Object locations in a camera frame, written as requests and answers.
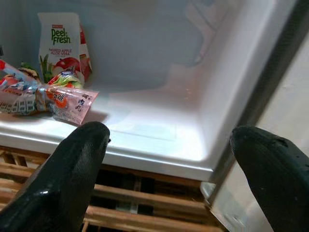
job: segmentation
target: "snack package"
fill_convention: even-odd
[[[42,85],[35,78],[29,79],[29,70],[22,72],[15,68],[5,69],[7,63],[0,60],[0,64],[2,62],[5,66],[0,66],[0,70],[10,73],[0,84],[0,112],[31,115],[40,111],[50,111],[56,119],[80,125],[98,95],[97,92],[83,89]],[[15,72],[18,72],[19,79],[15,78]]]
[[[69,88],[83,88],[79,81],[74,67],[67,68],[61,71],[58,75],[53,77],[49,82],[49,85],[62,86]]]

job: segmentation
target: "peel-a-fresh logo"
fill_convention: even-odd
[[[68,36],[68,33],[66,32],[63,25],[52,25],[52,41],[53,45],[56,43],[62,43],[62,44],[70,44],[71,38]]]

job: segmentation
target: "candy wrapper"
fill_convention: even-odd
[[[0,69],[8,73],[0,83],[0,112],[31,115],[50,111],[56,119],[80,125],[98,95],[83,89],[41,84],[2,60]]]

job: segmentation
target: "wooden slat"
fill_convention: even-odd
[[[15,193],[0,191],[0,203],[8,203]],[[221,232],[222,230],[213,226],[204,226],[177,220],[135,215],[131,213],[105,209],[101,207],[88,206],[85,221],[91,225],[104,226],[125,231],[169,231],[169,232]]]
[[[89,221],[85,221],[82,232],[86,232],[89,226]]]
[[[18,149],[18,148],[12,148],[12,147],[6,147],[6,146],[0,146],[0,150],[3,151],[8,151],[8,152],[13,152],[13,153],[17,153],[19,155],[29,155],[32,157],[36,157],[36,158],[43,158],[43,159],[47,159],[49,157],[49,154],[46,153],[41,153],[41,152],[36,152],[36,151],[27,151],[27,150],[23,150],[23,149]]]
[[[0,162],[0,174],[1,176],[10,176],[10,177],[30,177],[31,174],[35,171],[33,168],[18,166],[14,164],[8,164]]]
[[[14,197],[15,197],[15,193],[0,190],[0,203],[7,204]]]
[[[16,183],[12,180],[0,179],[0,187],[13,189],[13,190],[20,190],[22,184]]]
[[[141,177],[152,178],[152,179],[159,180],[162,182],[196,187],[196,188],[199,188],[201,184],[201,181],[199,180],[192,180],[192,179],[186,179],[186,178],[181,178],[181,177],[176,177],[176,176],[156,174],[156,173],[151,173],[151,172],[146,172],[146,171],[132,170],[129,168],[110,166],[106,164],[103,164],[101,166],[101,169],[107,170],[107,171],[113,171],[117,173],[122,173],[122,174],[133,174],[133,175],[137,175]]]
[[[143,228],[143,227],[137,227],[137,226],[130,226],[126,224],[121,224],[121,223],[111,223],[111,222],[106,222],[106,221],[100,221],[100,220],[95,220],[91,218],[85,218],[84,222],[88,222],[89,224],[93,226],[100,226],[100,227],[106,227],[110,229],[115,229],[115,230],[121,230],[121,231],[129,231],[129,232],[157,232],[158,230],[152,230],[148,228]]]
[[[146,204],[164,209],[172,209],[193,214],[207,214],[207,210],[202,202],[165,197],[123,188],[119,189],[103,185],[95,185],[93,194],[104,198]]]
[[[198,225],[189,222],[159,218],[153,216],[136,215],[112,209],[88,206],[85,219],[107,221],[115,224],[125,224],[135,227],[148,228],[158,231],[169,232],[221,232],[222,230],[213,226]]]

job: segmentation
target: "freezer compartment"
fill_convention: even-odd
[[[106,163],[208,180],[293,3],[13,0],[6,5],[18,14],[7,21],[10,27],[4,23],[10,11],[0,15],[3,58],[38,69],[37,13],[79,15],[93,68],[86,88],[100,91],[86,121],[101,121],[111,130]],[[0,120],[7,143],[11,136],[25,149],[47,153],[75,128],[42,115],[0,115]]]

